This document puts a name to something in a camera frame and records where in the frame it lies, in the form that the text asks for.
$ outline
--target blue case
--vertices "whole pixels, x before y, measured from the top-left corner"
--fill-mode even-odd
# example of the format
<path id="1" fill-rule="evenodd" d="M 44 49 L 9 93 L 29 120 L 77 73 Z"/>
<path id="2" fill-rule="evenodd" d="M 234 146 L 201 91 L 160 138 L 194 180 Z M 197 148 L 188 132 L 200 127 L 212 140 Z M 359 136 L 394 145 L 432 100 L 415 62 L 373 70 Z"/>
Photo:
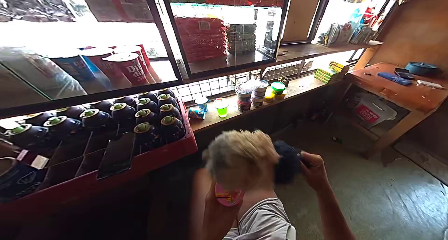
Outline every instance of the blue case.
<path id="1" fill-rule="evenodd" d="M 396 75 L 385 73 L 385 72 L 378 73 L 378 76 L 386 78 L 387 80 L 391 80 L 398 84 L 401 84 L 403 86 L 406 86 L 406 85 L 409 85 L 412 83 L 411 81 L 403 79 L 400 76 L 396 76 Z"/>

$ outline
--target wall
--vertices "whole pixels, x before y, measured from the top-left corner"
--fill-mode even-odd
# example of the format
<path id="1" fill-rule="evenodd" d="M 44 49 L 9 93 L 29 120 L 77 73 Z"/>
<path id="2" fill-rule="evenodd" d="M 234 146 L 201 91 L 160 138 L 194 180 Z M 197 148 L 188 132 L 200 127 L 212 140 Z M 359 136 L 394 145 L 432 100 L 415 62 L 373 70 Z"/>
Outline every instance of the wall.
<path id="1" fill-rule="evenodd" d="M 370 64 L 380 61 L 406 66 L 423 61 L 439 66 L 448 74 L 447 0 L 411 0 L 400 5 L 388 20 L 383 46 Z"/>
<path id="2" fill-rule="evenodd" d="M 383 46 L 370 64 L 380 61 L 406 66 L 424 61 L 440 67 L 448 77 L 447 0 L 411 0 L 397 8 L 382 32 Z M 448 103 L 406 133 L 406 137 L 448 160 Z"/>

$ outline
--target plastic container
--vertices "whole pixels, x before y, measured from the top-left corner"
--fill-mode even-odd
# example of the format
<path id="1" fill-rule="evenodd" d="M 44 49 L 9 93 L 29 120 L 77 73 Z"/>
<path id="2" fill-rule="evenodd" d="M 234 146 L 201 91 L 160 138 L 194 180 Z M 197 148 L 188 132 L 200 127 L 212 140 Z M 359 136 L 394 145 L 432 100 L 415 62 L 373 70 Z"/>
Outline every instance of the plastic container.
<path id="1" fill-rule="evenodd" d="M 264 101 L 266 103 L 270 103 L 270 102 L 272 102 L 272 100 L 274 100 L 274 96 L 275 96 L 275 94 L 272 93 L 272 89 L 269 88 L 268 90 L 266 90 L 266 93 L 264 94 Z"/>
<path id="2" fill-rule="evenodd" d="M 271 84 L 272 93 L 275 95 L 281 95 L 283 94 L 283 91 L 286 89 L 285 85 L 281 82 L 273 82 Z"/>
<path id="3" fill-rule="evenodd" d="M 274 95 L 274 97 L 277 100 L 283 100 L 285 95 L 286 95 L 286 93 L 285 94 L 281 94 L 281 95 Z"/>
<path id="4" fill-rule="evenodd" d="M 254 107 L 261 107 L 261 106 L 263 106 L 263 102 L 264 102 L 264 95 L 262 97 L 254 97 L 252 99 L 252 105 Z"/>
<path id="5" fill-rule="evenodd" d="M 405 68 L 409 70 L 409 73 L 421 76 L 431 76 L 437 72 L 436 65 L 415 61 L 409 62 Z"/>
<path id="6" fill-rule="evenodd" d="M 241 102 L 240 100 L 237 101 L 238 104 L 238 111 L 240 112 L 248 112 L 250 111 L 250 101 L 249 102 Z"/>
<path id="7" fill-rule="evenodd" d="M 242 102 L 242 103 L 247 103 L 250 102 L 250 96 L 252 95 L 252 93 L 246 93 L 246 94 L 239 94 L 237 92 L 237 96 L 238 96 L 238 101 Z"/>
<path id="8" fill-rule="evenodd" d="M 260 81 L 262 80 L 249 80 L 244 83 L 240 83 L 235 86 L 235 92 L 237 93 L 238 100 L 241 102 L 250 102 L 250 96 L 252 91 L 260 86 Z"/>
<path id="9" fill-rule="evenodd" d="M 215 103 L 213 104 L 213 106 L 218 111 L 219 117 L 227 117 L 228 101 L 226 99 L 216 98 Z"/>
<path id="10" fill-rule="evenodd" d="M 260 79 L 258 81 L 259 81 L 259 86 L 258 86 L 258 88 L 256 88 L 254 90 L 254 93 L 259 94 L 260 92 L 262 92 L 264 95 L 264 93 L 266 92 L 267 86 L 269 86 L 269 83 L 267 83 L 267 81 L 265 81 L 265 80 L 260 80 Z"/>
<path id="11" fill-rule="evenodd" d="M 377 96 L 363 93 L 354 108 L 354 113 L 364 121 L 367 128 L 372 128 L 384 120 L 393 120 L 396 111 L 378 99 Z"/>
<path id="12" fill-rule="evenodd" d="M 199 110 L 204 112 L 208 111 L 207 102 L 208 98 L 206 98 L 205 96 L 198 97 L 194 100 L 194 103 L 198 105 Z"/>

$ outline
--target wooden table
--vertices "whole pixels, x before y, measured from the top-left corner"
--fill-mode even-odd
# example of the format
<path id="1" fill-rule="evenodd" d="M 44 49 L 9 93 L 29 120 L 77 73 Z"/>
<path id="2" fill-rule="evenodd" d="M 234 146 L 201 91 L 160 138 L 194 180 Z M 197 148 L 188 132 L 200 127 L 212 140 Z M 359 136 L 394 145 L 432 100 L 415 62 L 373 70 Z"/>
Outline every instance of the wooden table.
<path id="1" fill-rule="evenodd" d="M 349 85 L 343 94 L 348 91 L 351 85 L 356 85 L 410 111 L 392 129 L 376 140 L 372 148 L 367 151 L 367 158 L 379 153 L 383 148 L 393 143 L 401 135 L 431 115 L 448 96 L 448 80 L 445 79 L 416 75 L 412 85 L 403 86 L 377 75 L 380 72 L 394 74 L 396 67 L 395 65 L 381 62 L 349 72 L 344 77 L 344 80 L 348 80 Z M 417 80 L 435 82 L 442 85 L 445 89 L 418 86 Z"/>

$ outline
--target plastic cup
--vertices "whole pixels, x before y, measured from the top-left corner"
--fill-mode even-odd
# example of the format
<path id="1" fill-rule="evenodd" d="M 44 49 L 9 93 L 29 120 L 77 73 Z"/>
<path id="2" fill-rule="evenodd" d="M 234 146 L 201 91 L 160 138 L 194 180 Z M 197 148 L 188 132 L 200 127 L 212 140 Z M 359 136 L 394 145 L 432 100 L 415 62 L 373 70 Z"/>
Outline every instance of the plastic cup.
<path id="1" fill-rule="evenodd" d="M 219 117 L 227 117 L 227 106 L 228 106 L 228 101 L 222 98 L 217 98 L 215 100 L 215 103 L 213 105 L 216 110 L 218 111 L 218 116 Z"/>

